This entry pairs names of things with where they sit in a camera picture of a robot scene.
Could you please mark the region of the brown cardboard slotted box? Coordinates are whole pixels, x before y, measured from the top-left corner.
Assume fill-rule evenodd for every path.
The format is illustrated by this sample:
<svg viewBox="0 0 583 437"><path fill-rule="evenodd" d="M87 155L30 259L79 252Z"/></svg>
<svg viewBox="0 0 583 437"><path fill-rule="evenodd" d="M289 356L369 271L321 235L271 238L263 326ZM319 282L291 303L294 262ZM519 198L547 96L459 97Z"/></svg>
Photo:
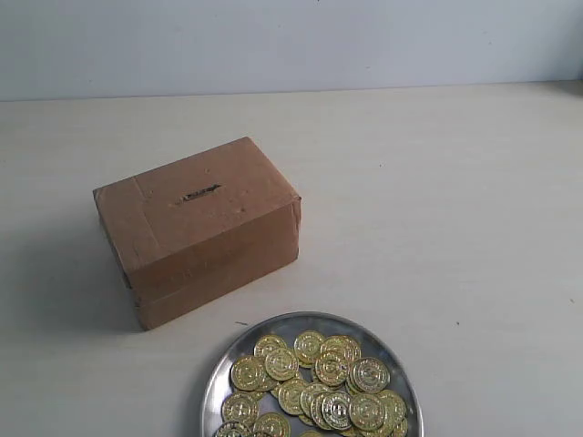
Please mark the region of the brown cardboard slotted box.
<svg viewBox="0 0 583 437"><path fill-rule="evenodd" d="M144 330L299 255L301 196L249 137L97 188L93 196Z"/></svg>

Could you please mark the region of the gold coin top centre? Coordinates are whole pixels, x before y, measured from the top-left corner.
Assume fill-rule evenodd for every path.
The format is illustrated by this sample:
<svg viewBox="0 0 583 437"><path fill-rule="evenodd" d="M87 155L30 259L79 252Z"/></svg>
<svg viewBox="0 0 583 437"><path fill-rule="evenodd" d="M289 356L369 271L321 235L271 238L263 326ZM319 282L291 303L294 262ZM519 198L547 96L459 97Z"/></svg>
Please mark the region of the gold coin top centre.
<svg viewBox="0 0 583 437"><path fill-rule="evenodd" d="M325 336L315 330L306 330L296 337L293 350L302 367L309 368L315 363L324 341Z"/></svg>

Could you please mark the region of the gold coin far left top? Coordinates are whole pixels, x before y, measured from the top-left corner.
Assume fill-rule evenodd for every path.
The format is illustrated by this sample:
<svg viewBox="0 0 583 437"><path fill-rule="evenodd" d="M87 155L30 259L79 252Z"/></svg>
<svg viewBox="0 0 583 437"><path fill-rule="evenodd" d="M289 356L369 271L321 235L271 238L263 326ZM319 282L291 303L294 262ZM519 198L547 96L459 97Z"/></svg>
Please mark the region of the gold coin far left top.
<svg viewBox="0 0 583 437"><path fill-rule="evenodd" d="M286 341L282 337L274 334L264 335L255 343L253 355L257 358L265 359L270 352L280 348L288 348Z"/></svg>

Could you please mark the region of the gold coin top right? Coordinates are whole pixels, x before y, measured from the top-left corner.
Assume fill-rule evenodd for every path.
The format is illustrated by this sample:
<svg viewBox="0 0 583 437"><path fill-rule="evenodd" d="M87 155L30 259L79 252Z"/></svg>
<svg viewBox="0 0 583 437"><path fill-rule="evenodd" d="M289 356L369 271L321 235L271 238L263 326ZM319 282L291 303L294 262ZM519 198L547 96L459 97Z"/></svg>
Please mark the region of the gold coin top right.
<svg viewBox="0 0 583 437"><path fill-rule="evenodd" d="M359 342L347 335L332 335L326 338L321 344L320 353L327 351L334 351L349 362L359 360L362 357Z"/></svg>

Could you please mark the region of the gold coin upper left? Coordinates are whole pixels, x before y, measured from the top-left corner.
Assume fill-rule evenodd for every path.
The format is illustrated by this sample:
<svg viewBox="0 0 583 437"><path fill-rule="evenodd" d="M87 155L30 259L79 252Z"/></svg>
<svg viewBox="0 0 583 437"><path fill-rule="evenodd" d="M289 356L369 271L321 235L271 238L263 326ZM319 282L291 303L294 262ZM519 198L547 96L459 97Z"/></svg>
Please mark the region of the gold coin upper left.
<svg viewBox="0 0 583 437"><path fill-rule="evenodd" d="M265 369L274 380L287 381L296 375L299 362L291 350L278 348L266 355Z"/></svg>

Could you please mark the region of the round steel plate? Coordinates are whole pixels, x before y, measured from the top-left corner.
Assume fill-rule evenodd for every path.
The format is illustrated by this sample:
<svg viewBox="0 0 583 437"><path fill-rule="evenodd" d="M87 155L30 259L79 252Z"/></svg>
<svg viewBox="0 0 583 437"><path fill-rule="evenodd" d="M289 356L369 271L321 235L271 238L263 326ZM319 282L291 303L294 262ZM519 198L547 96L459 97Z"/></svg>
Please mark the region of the round steel plate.
<svg viewBox="0 0 583 437"><path fill-rule="evenodd" d="M199 408L199 435L212 436L222 422L220 406L232 393L230 366L240 356L251 352L256 341L266 334L276 334L291 342L301 330L323 334L346 334L359 341L364 352L380 354L391 371L391 388L402 396L408 408L408 434L424 436L424 418L413 384L396 354L365 327L340 316L318 311L296 311L257 323L236 338L218 358L202 395Z"/></svg>

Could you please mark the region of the gold coin lower centre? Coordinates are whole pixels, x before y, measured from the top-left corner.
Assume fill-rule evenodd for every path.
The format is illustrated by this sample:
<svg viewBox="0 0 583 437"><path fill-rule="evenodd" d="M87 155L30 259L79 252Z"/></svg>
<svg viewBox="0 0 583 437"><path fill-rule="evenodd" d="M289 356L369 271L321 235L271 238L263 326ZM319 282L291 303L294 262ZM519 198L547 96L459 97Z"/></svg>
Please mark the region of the gold coin lower centre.
<svg viewBox="0 0 583 437"><path fill-rule="evenodd" d="M303 414L301 395L309 385L305 380L293 378L285 381L278 391L278 402L284 412L292 416Z"/></svg>

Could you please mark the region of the gold coin lower left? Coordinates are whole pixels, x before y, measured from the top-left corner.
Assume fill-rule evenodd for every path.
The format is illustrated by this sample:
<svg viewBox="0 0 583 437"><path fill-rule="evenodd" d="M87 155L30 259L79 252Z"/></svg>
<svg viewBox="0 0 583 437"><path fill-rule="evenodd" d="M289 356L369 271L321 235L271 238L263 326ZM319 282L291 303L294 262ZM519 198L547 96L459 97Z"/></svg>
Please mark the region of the gold coin lower left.
<svg viewBox="0 0 583 437"><path fill-rule="evenodd" d="M247 392L234 392L222 403L221 416L225 422L253 425L259 417L259 402Z"/></svg>

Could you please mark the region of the gold coin bottom centre bright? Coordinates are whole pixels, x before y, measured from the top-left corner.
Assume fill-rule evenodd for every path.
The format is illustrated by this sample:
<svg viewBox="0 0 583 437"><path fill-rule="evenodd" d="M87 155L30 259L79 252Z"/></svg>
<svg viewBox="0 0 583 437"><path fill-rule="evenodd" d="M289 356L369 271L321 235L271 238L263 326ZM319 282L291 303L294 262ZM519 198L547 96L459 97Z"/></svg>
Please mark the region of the gold coin bottom centre bright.
<svg viewBox="0 0 583 437"><path fill-rule="evenodd" d="M350 420L351 396L343 391L327 391L322 401L322 417L333 429L348 430L352 424Z"/></svg>

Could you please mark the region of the gold coin bottom right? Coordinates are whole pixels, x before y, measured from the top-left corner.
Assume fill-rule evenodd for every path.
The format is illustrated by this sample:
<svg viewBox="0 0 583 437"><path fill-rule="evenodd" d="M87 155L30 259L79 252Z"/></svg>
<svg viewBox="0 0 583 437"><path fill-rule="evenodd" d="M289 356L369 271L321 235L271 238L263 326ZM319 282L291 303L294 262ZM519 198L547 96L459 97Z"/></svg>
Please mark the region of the gold coin bottom right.
<svg viewBox="0 0 583 437"><path fill-rule="evenodd" d="M371 393L359 393L350 401L349 416L357 428L372 432L384 424L385 407L377 396Z"/></svg>

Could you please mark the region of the gold coin bottom left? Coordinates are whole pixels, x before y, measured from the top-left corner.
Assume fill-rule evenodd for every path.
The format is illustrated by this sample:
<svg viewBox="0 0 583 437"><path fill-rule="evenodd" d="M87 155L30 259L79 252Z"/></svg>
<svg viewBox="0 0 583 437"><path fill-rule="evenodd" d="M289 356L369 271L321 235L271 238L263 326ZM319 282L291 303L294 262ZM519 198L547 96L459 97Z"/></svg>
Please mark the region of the gold coin bottom left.
<svg viewBox="0 0 583 437"><path fill-rule="evenodd" d="M272 437L290 437L292 432L289 421L277 412L266 412L259 416L252 429Z"/></svg>

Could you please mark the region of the gold coin bottom edge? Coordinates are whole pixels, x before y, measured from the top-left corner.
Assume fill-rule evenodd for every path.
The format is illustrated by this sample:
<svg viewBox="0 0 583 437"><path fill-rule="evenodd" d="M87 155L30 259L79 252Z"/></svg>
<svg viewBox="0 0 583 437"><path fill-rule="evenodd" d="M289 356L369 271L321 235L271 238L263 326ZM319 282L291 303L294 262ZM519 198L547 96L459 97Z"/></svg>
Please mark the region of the gold coin bottom edge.
<svg viewBox="0 0 583 437"><path fill-rule="evenodd" d="M242 422L224 422L213 434L214 437L248 437L250 428Z"/></svg>

